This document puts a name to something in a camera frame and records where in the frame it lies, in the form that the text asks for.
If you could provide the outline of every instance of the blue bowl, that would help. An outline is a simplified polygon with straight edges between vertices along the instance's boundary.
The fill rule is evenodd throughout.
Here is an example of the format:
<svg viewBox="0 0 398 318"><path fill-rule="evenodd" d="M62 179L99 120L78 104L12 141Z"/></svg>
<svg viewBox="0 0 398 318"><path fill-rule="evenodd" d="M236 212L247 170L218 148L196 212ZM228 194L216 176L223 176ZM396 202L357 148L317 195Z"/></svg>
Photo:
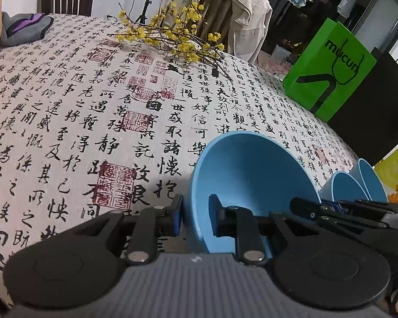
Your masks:
<svg viewBox="0 0 398 318"><path fill-rule="evenodd" d="M367 196L372 201L387 202L386 193L382 183L371 165L364 159L358 159L349 174L357 179L357 182L366 191Z"/></svg>
<svg viewBox="0 0 398 318"><path fill-rule="evenodd" d="M224 207L241 206L255 215L290 212L293 197L321 203L312 179L276 141L250 131L234 131L211 141L193 170L183 218L192 252L235 251L234 238L213 235L208 198Z"/></svg>
<svg viewBox="0 0 398 318"><path fill-rule="evenodd" d="M329 201L368 200L361 185L349 173L337 171L318 192L320 197Z"/></svg>

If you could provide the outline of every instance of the yellow flowering branch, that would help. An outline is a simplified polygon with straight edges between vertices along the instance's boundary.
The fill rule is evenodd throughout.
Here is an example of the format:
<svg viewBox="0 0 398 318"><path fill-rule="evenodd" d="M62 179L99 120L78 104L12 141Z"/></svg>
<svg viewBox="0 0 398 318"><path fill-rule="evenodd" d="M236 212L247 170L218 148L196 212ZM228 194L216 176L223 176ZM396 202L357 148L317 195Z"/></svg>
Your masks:
<svg viewBox="0 0 398 318"><path fill-rule="evenodd" d="M221 34L209 33L206 40L197 36L197 23L202 21L205 25L207 24L202 16L204 6L200 4L199 0L191 0L190 4L184 6L181 11L177 10L175 2L171 1L167 7L162 8L151 18L149 25L133 22L128 18L121 4L119 5L121 7L119 17L127 26L124 33L112 34L119 41L141 41L158 50L169 51L172 55L189 63L201 61L210 64L221 70L224 76L232 81L220 64L224 59L224 45L217 44L221 39ZM162 27L162 23L168 21L168 17L172 17L174 20L172 28Z"/></svg>

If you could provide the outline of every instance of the silver screw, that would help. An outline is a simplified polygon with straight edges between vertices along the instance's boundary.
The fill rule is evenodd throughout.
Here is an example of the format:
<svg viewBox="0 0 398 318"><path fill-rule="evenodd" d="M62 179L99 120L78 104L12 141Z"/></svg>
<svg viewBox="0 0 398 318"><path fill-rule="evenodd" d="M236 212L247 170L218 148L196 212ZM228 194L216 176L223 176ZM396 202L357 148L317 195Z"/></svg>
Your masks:
<svg viewBox="0 0 398 318"><path fill-rule="evenodd" d="M243 254L243 257L245 257L248 261L251 262L259 262L265 258L265 255L258 250L249 250Z"/></svg>
<svg viewBox="0 0 398 318"><path fill-rule="evenodd" d="M149 255L144 251L133 251L128 254L127 258L132 262L141 263L147 261Z"/></svg>

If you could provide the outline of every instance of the gray cloth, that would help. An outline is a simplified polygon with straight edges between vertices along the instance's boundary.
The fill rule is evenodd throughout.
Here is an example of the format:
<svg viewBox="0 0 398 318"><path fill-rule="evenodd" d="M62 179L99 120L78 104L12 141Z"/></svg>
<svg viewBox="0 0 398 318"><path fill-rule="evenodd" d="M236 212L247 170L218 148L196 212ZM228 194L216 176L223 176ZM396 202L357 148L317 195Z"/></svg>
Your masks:
<svg viewBox="0 0 398 318"><path fill-rule="evenodd" d="M43 39L53 24L53 18L44 14L16 14L9 17L2 13L2 35L0 46L15 46Z"/></svg>

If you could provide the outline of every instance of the tablecloth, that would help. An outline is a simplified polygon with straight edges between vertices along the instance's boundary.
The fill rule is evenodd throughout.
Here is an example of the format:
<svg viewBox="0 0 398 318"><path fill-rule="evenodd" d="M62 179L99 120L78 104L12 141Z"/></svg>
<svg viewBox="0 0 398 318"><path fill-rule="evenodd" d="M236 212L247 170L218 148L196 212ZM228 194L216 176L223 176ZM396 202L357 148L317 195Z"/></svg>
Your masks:
<svg viewBox="0 0 398 318"><path fill-rule="evenodd" d="M42 41L0 49L0 295L15 252L111 209L138 214L186 193L206 145L232 130L280 142L317 188L357 157L285 96L280 80L226 56L231 83L141 43L115 20L52 15ZM160 251L185 247L159 241Z"/></svg>

